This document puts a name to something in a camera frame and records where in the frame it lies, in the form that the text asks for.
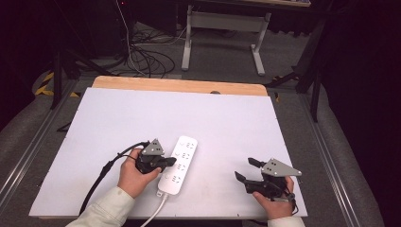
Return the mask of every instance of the person's left hand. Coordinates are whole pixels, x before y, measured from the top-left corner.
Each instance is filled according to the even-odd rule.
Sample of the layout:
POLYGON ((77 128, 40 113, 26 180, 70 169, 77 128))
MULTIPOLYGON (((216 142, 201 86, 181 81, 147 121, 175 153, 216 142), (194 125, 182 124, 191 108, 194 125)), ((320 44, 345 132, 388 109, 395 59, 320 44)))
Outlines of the person's left hand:
POLYGON ((153 181, 159 173, 162 171, 161 168, 156 168, 150 173, 142 174, 136 167, 135 162, 138 158, 140 149, 133 149, 130 153, 130 157, 124 161, 121 165, 120 178, 117 186, 127 192, 134 199, 139 196, 145 189, 145 187, 153 181))

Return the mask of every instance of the white power strip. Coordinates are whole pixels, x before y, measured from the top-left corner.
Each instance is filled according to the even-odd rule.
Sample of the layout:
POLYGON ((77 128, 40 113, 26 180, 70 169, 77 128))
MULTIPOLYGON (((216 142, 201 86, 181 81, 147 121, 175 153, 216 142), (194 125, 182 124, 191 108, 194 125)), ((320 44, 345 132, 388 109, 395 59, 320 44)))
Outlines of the white power strip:
POLYGON ((196 139, 180 136, 171 154, 171 157, 176 158, 177 161, 174 166, 167 168, 163 173, 158 184, 159 191, 157 196, 161 197, 165 193, 177 195, 180 192, 197 145, 198 141, 196 139))

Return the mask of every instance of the table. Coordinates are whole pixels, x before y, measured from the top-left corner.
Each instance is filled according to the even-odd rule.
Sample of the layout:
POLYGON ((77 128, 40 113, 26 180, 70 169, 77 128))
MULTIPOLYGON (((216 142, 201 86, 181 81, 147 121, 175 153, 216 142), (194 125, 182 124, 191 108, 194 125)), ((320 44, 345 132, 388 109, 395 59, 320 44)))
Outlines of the table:
MULTIPOLYGON (((168 207, 161 211, 158 218, 244 219, 265 216, 263 209, 251 195, 245 193, 244 185, 236 180, 234 174, 238 171, 249 179, 261 178, 260 169, 248 164, 249 157, 265 162, 276 158, 291 166, 264 86, 99 77, 93 87, 85 92, 32 206, 31 216, 75 216, 77 206, 80 207, 81 199, 107 159, 114 157, 121 148, 126 148, 133 139, 149 139, 155 135, 165 151, 172 150, 177 135, 199 140, 194 157, 196 162, 191 164, 182 191, 178 196, 169 198, 168 207), (211 92, 222 95, 205 94, 211 92), (227 207, 227 199, 224 198, 230 198, 230 207, 227 207), (192 201, 196 208, 185 208, 186 201, 192 201)), ((113 167, 96 189, 92 200, 105 193, 110 185, 115 185, 117 176, 118 167, 113 167)), ((154 212, 153 206, 159 203, 159 198, 155 196, 156 184, 157 181, 150 183, 148 190, 138 197, 136 205, 142 208, 134 209, 130 218, 145 218, 154 212)), ((298 183, 294 193, 300 208, 297 215, 306 216, 298 183)))
MULTIPOLYGON (((275 6, 285 6, 293 8, 307 8, 310 3, 303 2, 292 2, 285 0, 245 0, 246 4, 258 3, 275 6)), ((227 15, 217 14, 209 12, 197 12, 192 10, 193 6, 188 6, 187 18, 186 18, 186 38, 185 46, 183 50, 183 63, 182 69, 187 71, 189 69, 189 60, 191 55, 191 29, 192 27, 203 27, 203 28, 214 28, 214 29, 227 29, 227 30, 239 30, 258 32, 256 44, 251 45, 251 51, 253 54, 253 60, 256 66, 257 74, 259 76, 265 76, 265 69, 263 67, 262 60, 260 59, 260 46, 262 45, 265 37, 266 30, 269 25, 271 13, 267 12, 265 17, 252 17, 252 16, 240 16, 240 15, 227 15)))

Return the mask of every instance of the sleeve cuff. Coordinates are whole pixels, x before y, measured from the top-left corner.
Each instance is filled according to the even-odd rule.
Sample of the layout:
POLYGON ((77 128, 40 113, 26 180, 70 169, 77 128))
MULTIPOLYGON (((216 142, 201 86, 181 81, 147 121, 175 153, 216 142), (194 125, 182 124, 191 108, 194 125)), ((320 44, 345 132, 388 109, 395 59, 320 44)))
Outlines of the sleeve cuff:
POLYGON ((286 217, 286 218, 278 218, 273 220, 268 220, 269 227, 282 227, 282 226, 291 226, 291 227, 305 227, 304 222, 299 217, 286 217))
POLYGON ((108 191, 104 197, 96 201, 98 208, 102 209, 110 218, 114 218, 120 223, 126 221, 134 204, 135 199, 117 186, 108 191))

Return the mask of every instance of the white sleeve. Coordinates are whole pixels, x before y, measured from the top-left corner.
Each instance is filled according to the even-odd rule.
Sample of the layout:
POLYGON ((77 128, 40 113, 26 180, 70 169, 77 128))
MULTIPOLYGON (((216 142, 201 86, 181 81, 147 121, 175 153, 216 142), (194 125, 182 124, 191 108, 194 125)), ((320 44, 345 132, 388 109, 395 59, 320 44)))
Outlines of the white sleeve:
POLYGON ((269 227, 305 227, 304 222, 299 217, 286 217, 268 220, 269 227))
POLYGON ((106 195, 88 206, 67 227, 115 227, 122 226, 135 204, 135 200, 119 187, 112 188, 106 195))

